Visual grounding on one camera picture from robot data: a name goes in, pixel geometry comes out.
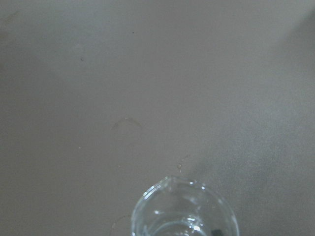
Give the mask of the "small clear glass cup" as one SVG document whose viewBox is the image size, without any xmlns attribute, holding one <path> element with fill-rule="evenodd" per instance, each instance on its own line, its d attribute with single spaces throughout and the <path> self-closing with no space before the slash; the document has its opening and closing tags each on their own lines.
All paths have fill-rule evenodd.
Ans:
<svg viewBox="0 0 315 236">
<path fill-rule="evenodd" d="M 199 181 L 167 176 L 147 189 L 136 203 L 132 236 L 238 236 L 228 202 Z"/>
</svg>

